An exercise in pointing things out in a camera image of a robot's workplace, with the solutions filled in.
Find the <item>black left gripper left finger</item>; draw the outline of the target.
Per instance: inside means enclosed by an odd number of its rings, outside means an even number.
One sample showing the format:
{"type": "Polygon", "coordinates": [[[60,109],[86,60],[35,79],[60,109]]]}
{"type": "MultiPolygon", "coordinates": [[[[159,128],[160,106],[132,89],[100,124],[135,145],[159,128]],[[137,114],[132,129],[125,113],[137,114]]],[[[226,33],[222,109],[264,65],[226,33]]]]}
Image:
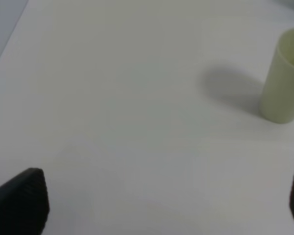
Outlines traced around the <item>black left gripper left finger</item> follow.
{"type": "Polygon", "coordinates": [[[49,211],[42,169],[28,168],[0,186],[0,235],[40,235],[49,211]]]}

